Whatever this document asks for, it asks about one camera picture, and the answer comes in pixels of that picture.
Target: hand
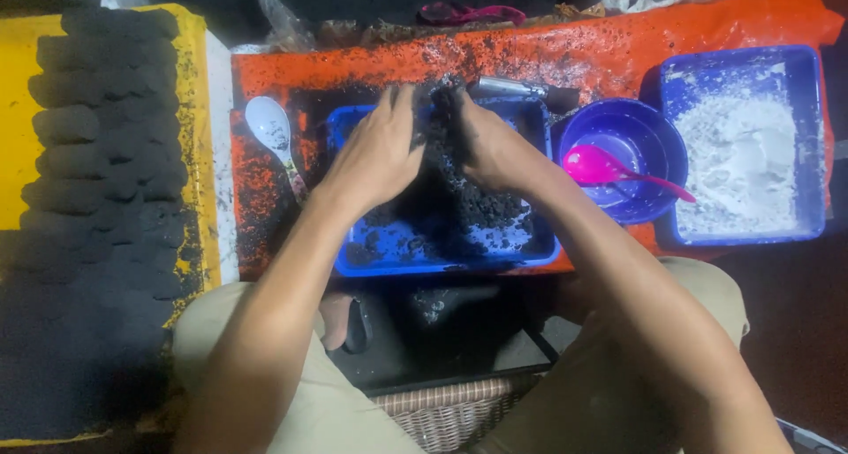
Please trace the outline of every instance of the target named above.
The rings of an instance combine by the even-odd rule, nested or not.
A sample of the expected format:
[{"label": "hand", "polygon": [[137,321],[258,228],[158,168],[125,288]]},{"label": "hand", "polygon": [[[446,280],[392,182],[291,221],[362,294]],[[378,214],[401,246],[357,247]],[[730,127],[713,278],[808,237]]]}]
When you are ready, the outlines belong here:
[{"label": "hand", "polygon": [[411,153],[413,85],[390,87],[356,126],[322,186],[358,216],[400,194],[418,175],[424,147]]},{"label": "hand", "polygon": [[470,153],[466,175],[496,191],[527,192],[534,174],[550,161],[500,116],[477,106],[468,93],[456,95],[456,103]]}]

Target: white powder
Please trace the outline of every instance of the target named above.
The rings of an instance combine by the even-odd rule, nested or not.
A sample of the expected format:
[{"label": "white powder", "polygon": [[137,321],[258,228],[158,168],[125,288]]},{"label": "white powder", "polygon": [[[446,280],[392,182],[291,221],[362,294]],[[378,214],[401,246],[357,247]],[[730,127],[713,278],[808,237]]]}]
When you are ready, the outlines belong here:
[{"label": "white powder", "polygon": [[733,85],[717,91],[687,85],[697,102],[674,121],[689,152],[686,189],[698,199],[696,204],[677,202],[678,232],[698,240],[795,229],[796,127],[789,99],[782,86],[752,95],[746,82],[770,73],[785,75],[785,67],[777,64],[760,74],[723,73]]}]

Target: leg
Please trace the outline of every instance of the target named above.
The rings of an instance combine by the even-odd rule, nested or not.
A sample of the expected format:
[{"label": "leg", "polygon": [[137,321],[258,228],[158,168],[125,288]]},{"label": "leg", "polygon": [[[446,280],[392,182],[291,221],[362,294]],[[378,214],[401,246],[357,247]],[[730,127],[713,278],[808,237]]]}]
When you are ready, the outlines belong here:
[{"label": "leg", "polygon": [[[230,314],[250,286],[235,283],[218,287],[196,299],[177,321],[174,368],[190,394],[196,391],[208,354]],[[319,314],[315,314],[315,331],[297,393],[268,452],[421,454],[415,440],[355,389],[326,356],[320,341],[324,321]]]},{"label": "leg", "polygon": [[[736,282],[705,262],[662,264],[722,324],[738,347],[747,333]],[[539,385],[477,446],[476,454],[677,452],[671,413],[589,318]]]}]

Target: person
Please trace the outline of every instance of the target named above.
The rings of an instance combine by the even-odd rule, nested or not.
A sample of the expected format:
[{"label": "person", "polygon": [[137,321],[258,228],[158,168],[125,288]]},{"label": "person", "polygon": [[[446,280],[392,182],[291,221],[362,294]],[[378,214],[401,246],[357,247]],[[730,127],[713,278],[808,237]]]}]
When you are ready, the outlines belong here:
[{"label": "person", "polygon": [[[339,340],[322,313],[338,310],[319,312],[345,234],[418,173],[413,91],[382,94],[257,284],[212,290],[176,323],[175,370],[193,396],[176,454],[422,452],[326,356],[321,337]],[[591,305],[578,339],[471,452],[790,453],[738,352],[736,283],[704,262],[656,259],[495,113],[463,91],[456,105],[467,177],[548,220]]]}]

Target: blue plastic basin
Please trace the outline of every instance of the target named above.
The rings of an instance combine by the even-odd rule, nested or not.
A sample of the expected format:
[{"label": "blue plastic basin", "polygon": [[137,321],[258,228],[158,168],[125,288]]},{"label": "blue plastic basin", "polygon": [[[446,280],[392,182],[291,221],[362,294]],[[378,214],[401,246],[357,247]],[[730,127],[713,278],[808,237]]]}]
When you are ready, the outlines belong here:
[{"label": "blue plastic basin", "polygon": [[[776,64],[784,65],[785,71],[764,72]],[[751,97],[788,98],[796,129],[793,206],[797,219],[796,227],[779,232],[690,233],[684,237],[675,209],[657,227],[660,242],[669,246],[723,246],[790,242],[820,235],[825,227],[826,205],[821,70],[816,50],[786,45],[678,55],[663,62],[660,73],[663,113],[670,121],[692,109],[700,94],[721,91],[728,84],[744,84]]]},{"label": "blue plastic basin", "polygon": [[[556,162],[579,144],[603,148],[639,174],[683,187],[689,171],[680,134],[662,113],[628,98],[592,102],[578,110],[562,134]],[[642,181],[581,184],[589,198],[620,224],[653,221],[677,198],[657,184]]]},{"label": "blue plastic basin", "polygon": [[[539,151],[551,158],[550,125],[545,104],[537,99],[491,98],[477,101],[487,110],[497,113],[513,129],[521,133]],[[329,129],[327,148],[334,156],[345,144],[356,124],[373,110],[374,106],[345,106],[332,112],[326,123]],[[432,108],[421,110],[421,118],[429,118]],[[528,214],[516,218],[519,222]],[[342,249],[335,261],[336,270],[344,276],[380,276],[409,273],[444,271],[508,270],[516,266],[535,266],[551,263],[560,253],[560,243],[554,232],[540,217],[535,217],[533,244],[530,234],[510,224],[505,229],[473,227],[467,237],[470,242],[483,242],[488,251],[473,258],[452,257],[442,254],[440,258],[428,258],[422,249],[409,251],[407,243],[419,234],[405,221],[395,221],[386,227],[371,227],[360,219],[348,232]],[[352,264],[348,260],[347,245],[351,242],[365,244],[369,233],[376,232],[379,240],[376,251],[382,258],[365,265]]]}]

